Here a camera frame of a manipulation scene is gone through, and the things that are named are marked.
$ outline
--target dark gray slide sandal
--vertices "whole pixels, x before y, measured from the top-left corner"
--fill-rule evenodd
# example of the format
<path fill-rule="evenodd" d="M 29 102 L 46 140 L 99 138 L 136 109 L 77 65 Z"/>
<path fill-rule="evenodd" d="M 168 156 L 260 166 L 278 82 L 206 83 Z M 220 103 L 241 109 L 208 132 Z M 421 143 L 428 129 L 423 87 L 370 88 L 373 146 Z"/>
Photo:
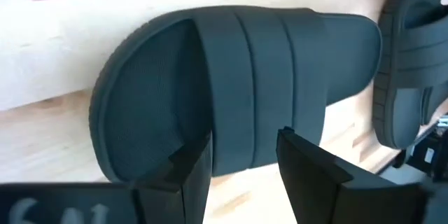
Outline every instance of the dark gray slide sandal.
<path fill-rule="evenodd" d="M 277 130 L 319 144 L 327 105 L 360 92 L 379 64 L 366 17 L 220 6 L 168 13 L 131 34 L 94 88 L 90 132 L 113 181 L 157 169 L 211 133 L 214 176 L 277 162 Z"/>
<path fill-rule="evenodd" d="M 382 145 L 411 146 L 448 98 L 448 8 L 440 0 L 387 0 L 373 122 Z"/>

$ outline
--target plywood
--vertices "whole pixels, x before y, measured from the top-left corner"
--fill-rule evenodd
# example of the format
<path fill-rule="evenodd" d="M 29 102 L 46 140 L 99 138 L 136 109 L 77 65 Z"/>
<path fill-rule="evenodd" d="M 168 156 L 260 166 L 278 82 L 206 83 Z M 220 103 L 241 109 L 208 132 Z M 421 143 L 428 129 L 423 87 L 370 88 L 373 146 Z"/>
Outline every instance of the plywood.
<path fill-rule="evenodd" d="M 86 90 L 1 112 L 0 183 L 106 181 L 89 136 L 89 99 Z M 328 117 L 340 118 L 353 99 L 328 107 Z M 350 137 L 357 131 L 350 127 L 340 132 L 336 122 L 325 123 L 328 140 L 321 146 L 350 160 Z M 205 223 L 238 223 L 241 219 L 266 224 L 295 222 L 276 164 L 212 180 Z"/>
<path fill-rule="evenodd" d="M 88 132 L 88 88 L 119 42 L 161 13 L 195 6 L 248 4 L 310 7 L 378 20 L 383 2 L 0 0 L 0 182 L 105 181 Z M 433 121 L 446 111 L 448 101 L 437 110 Z M 321 147 L 377 172 L 398 151 L 378 144 L 371 115 L 372 85 L 329 106 Z M 277 165 L 214 178 L 205 220 L 294 223 Z"/>
<path fill-rule="evenodd" d="M 347 0 L 48 0 L 0 12 L 0 111 L 93 86 L 116 46 L 162 13 L 196 6 L 308 6 L 350 11 Z"/>

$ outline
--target wooden board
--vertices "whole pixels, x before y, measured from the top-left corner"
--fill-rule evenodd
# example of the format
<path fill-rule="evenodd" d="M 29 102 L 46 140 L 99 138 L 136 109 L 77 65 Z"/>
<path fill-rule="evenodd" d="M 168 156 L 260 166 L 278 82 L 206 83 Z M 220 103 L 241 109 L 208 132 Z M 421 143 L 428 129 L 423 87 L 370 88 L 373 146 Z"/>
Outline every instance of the wooden board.
<path fill-rule="evenodd" d="M 0 182 L 105 181 L 88 132 L 88 88 L 119 42 L 152 17 L 193 6 L 248 4 L 306 6 L 377 20 L 383 2 L 0 0 Z M 433 121 L 446 111 L 448 101 Z M 398 152 L 378 144 L 371 115 L 372 85 L 329 106 L 321 147 L 377 172 Z M 276 164 L 213 179 L 205 223 L 242 220 L 295 223 Z"/>
<path fill-rule="evenodd" d="M 9 95 L 0 99 L 0 111 L 90 88 L 116 46 L 143 23 L 169 11 L 217 4 L 347 12 L 351 2 L 48 0 L 6 5 L 0 12 L 0 94 Z"/>

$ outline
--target rubber sandal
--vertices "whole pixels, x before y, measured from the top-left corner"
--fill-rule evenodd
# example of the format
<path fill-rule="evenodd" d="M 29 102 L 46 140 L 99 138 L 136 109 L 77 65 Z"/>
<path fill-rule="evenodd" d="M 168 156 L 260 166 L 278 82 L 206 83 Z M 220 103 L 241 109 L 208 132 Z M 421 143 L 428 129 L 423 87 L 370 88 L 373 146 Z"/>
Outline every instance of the rubber sandal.
<path fill-rule="evenodd" d="M 326 105 L 367 86 L 380 50 L 378 27 L 357 15 L 221 6 L 155 18 L 95 85 L 99 165 L 113 181 L 136 180 L 210 132 L 214 176 L 275 163 L 277 130 L 319 144 Z"/>
<path fill-rule="evenodd" d="M 440 0 L 387 0 L 379 27 L 373 124 L 382 145 L 406 149 L 448 98 L 448 8 Z"/>
<path fill-rule="evenodd" d="M 431 194 L 418 183 L 396 185 L 288 128 L 279 131 L 276 151 L 297 223 L 424 223 Z"/>

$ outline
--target wooden panel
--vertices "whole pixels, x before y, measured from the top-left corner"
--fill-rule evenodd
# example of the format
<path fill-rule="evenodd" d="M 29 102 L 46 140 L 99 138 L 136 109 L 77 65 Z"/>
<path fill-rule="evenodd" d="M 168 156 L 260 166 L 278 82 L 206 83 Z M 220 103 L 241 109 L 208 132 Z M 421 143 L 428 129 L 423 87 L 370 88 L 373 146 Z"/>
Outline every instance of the wooden panel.
<path fill-rule="evenodd" d="M 0 112 L 0 182 L 105 180 L 90 142 L 90 92 L 85 89 L 119 42 L 152 17 L 193 6 L 250 4 L 307 6 L 377 20 L 384 2 L 50 0 L 24 4 L 27 1 L 4 1 L 3 6 L 8 6 L 0 13 L 0 94 L 8 94 L 0 99 L 0 111 L 4 110 Z M 321 147 L 371 172 L 381 169 L 398 152 L 378 144 L 371 110 L 372 85 L 329 106 Z M 434 120 L 445 111 L 448 101 Z M 205 223 L 242 219 L 295 222 L 276 164 L 213 179 Z"/>
<path fill-rule="evenodd" d="M 48 0 L 0 12 L 0 111 L 93 86 L 116 46 L 162 13 L 196 6 L 307 6 L 350 12 L 347 0 Z"/>
<path fill-rule="evenodd" d="M 329 118 L 338 119 L 350 101 L 328 107 Z M 0 112 L 0 182 L 104 180 L 89 135 L 89 103 L 90 91 L 80 91 Z M 341 136 L 335 122 L 325 124 L 330 138 L 321 146 L 349 159 L 344 153 L 356 131 Z"/>

